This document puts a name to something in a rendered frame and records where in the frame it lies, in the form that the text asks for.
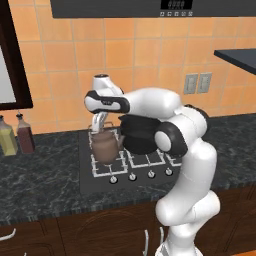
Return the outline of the dark grey range hood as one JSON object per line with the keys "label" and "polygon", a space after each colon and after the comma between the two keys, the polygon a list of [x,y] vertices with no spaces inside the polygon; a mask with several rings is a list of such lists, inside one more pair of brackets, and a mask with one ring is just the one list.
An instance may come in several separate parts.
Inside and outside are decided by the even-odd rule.
{"label": "dark grey range hood", "polygon": [[54,18],[256,17],[256,0],[50,0]]}

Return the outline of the dark framed window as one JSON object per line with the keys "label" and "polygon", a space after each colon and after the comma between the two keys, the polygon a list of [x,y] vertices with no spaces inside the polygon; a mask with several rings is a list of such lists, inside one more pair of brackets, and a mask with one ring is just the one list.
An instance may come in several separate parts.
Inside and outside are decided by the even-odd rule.
{"label": "dark framed window", "polygon": [[9,3],[0,0],[0,110],[32,107]]}

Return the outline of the dark red sauce bottle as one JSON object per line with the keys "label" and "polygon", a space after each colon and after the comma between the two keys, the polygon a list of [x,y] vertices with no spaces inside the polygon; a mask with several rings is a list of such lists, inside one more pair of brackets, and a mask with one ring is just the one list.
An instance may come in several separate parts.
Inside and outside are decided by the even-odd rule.
{"label": "dark red sauce bottle", "polygon": [[24,154],[31,154],[35,151],[31,126],[24,121],[22,114],[16,115],[18,119],[17,137],[21,151]]}

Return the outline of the grey wall socket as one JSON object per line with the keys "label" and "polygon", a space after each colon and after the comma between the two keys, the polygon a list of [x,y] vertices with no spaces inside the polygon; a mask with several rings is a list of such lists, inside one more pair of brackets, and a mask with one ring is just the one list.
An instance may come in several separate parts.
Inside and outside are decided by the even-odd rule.
{"label": "grey wall socket", "polygon": [[211,72],[206,72],[206,73],[200,74],[198,88],[197,88],[198,93],[207,93],[208,92],[209,87],[210,87],[211,78],[212,78]]}
{"label": "grey wall socket", "polygon": [[198,79],[197,73],[192,73],[192,74],[186,75],[185,83],[184,83],[184,93],[185,94],[194,94],[195,93],[196,86],[197,86],[197,79]]}

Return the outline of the black pot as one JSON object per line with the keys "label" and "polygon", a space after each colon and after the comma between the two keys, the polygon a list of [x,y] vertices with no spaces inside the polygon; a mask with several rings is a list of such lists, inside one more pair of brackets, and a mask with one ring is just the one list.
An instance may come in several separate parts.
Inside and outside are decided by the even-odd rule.
{"label": "black pot", "polygon": [[124,136],[123,147],[126,150],[137,155],[150,154],[157,150],[154,135],[160,125],[158,119],[123,115],[119,120],[120,132]]}

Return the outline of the brown kettle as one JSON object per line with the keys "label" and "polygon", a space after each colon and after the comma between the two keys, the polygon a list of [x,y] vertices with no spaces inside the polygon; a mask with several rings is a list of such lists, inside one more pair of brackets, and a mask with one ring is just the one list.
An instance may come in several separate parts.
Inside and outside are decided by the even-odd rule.
{"label": "brown kettle", "polygon": [[118,138],[109,129],[102,127],[98,132],[91,133],[91,148],[96,161],[109,165],[115,161],[123,147],[124,135]]}

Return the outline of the dark wooden cupboard door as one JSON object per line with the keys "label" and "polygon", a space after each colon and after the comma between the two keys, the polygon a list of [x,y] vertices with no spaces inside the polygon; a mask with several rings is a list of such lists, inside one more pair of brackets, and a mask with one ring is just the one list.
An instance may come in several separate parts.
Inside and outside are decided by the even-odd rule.
{"label": "dark wooden cupboard door", "polygon": [[232,256],[256,250],[256,185],[216,191],[221,210],[198,232],[204,256]]}
{"label": "dark wooden cupboard door", "polygon": [[14,228],[13,238],[0,241],[0,256],[66,256],[55,218],[0,226],[0,237]]}
{"label": "dark wooden cupboard door", "polygon": [[66,255],[143,256],[147,229],[147,256],[153,256],[150,243],[155,226],[154,206],[154,203],[142,203],[58,217]]}

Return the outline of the dark wall cupboard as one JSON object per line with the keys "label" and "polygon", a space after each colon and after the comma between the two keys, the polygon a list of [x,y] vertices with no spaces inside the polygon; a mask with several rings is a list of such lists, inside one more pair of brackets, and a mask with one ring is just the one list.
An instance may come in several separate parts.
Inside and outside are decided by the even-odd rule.
{"label": "dark wall cupboard", "polygon": [[214,55],[256,75],[256,48],[215,50]]}

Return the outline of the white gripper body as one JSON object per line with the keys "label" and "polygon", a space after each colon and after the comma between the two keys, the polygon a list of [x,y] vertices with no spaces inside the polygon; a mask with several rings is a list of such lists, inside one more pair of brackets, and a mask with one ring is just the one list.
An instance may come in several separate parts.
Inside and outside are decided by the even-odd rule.
{"label": "white gripper body", "polygon": [[108,116],[107,112],[99,112],[93,116],[92,119],[92,131],[99,133],[104,126],[104,122]]}

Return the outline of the dark grey hob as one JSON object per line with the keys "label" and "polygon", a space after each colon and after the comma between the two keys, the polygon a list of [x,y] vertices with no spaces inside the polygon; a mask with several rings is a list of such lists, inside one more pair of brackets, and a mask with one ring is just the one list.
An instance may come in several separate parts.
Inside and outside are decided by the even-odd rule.
{"label": "dark grey hob", "polygon": [[[181,159],[172,158],[157,149],[146,155],[136,155],[123,149],[111,165],[103,165],[95,160],[91,149],[91,130],[82,130],[78,134],[80,162],[80,193],[107,192],[117,189],[129,189],[134,186],[164,184],[177,180]],[[170,168],[172,176],[167,176],[165,170]],[[154,178],[148,177],[148,172],[155,173]],[[135,181],[129,180],[129,175],[137,176]],[[112,176],[117,177],[116,184],[110,183]]]}

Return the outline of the yellow oil bottle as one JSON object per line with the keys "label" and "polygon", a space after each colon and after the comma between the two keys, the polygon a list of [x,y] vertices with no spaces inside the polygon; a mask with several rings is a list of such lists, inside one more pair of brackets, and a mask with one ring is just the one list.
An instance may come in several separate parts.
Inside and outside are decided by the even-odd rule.
{"label": "yellow oil bottle", "polygon": [[0,115],[0,146],[5,156],[13,156],[18,151],[13,128],[4,121]]}

